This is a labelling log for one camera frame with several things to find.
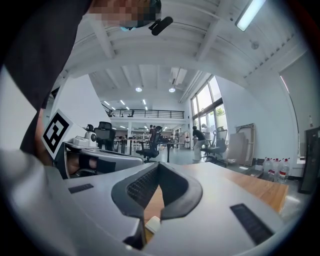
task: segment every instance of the dark shirt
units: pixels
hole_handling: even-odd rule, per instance
[[[204,134],[200,130],[193,130],[192,136],[197,136],[198,141],[203,141],[205,140]]]
[[[150,141],[154,141],[156,137],[156,130],[155,129],[150,129],[149,134],[151,134]]]
[[[20,27],[4,58],[4,64],[23,95],[37,110],[20,147],[26,153],[35,154],[40,109],[45,107],[46,97],[70,56],[78,25],[91,2],[25,1],[29,17],[20,20]]]

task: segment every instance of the black railing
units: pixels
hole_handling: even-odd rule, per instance
[[[184,119],[184,111],[174,110],[105,110],[109,117],[115,118],[174,118]]]

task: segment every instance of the black office chair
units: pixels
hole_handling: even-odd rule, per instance
[[[217,128],[216,134],[215,134],[215,138],[216,138],[215,144],[212,143],[211,147],[201,149],[201,151],[207,153],[206,162],[210,162],[216,165],[219,164],[219,165],[222,165],[223,167],[227,167],[227,164],[224,161],[219,160],[217,158],[217,155],[222,157],[222,154],[227,150],[227,145],[226,145],[227,134],[228,134],[227,129],[224,129],[223,127]]]
[[[145,149],[144,142],[141,141],[140,143],[141,143],[142,150],[136,151],[137,154],[143,156],[143,158],[146,158],[146,161],[144,161],[145,163],[150,163],[150,158],[156,158],[159,155],[158,144],[161,138],[162,127],[157,126],[155,128],[155,132],[156,134],[153,141],[149,142],[150,148]]]
[[[97,128],[93,129],[96,134],[96,142],[99,149],[105,146],[105,150],[115,152],[114,141],[116,132],[112,129],[112,124],[109,122],[100,122]]]

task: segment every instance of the wooden tabletop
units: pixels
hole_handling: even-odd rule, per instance
[[[287,185],[244,175],[210,162],[189,164],[184,165],[183,167],[195,172],[201,172],[204,169],[209,169],[212,172],[215,172],[218,176],[224,177],[239,185],[252,195],[265,202],[267,205],[271,206],[278,213],[281,211],[285,203],[288,192]],[[147,223],[153,216],[160,218],[160,211],[164,207],[162,191],[160,187],[158,187],[148,206],[144,210],[144,223]],[[153,234],[148,230],[146,230],[145,233],[146,239],[149,241]]]

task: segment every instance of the ceiling light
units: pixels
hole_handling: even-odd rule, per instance
[[[249,1],[235,25],[242,31],[245,31],[254,17],[257,15],[261,7],[264,5],[265,1],[266,0]]]

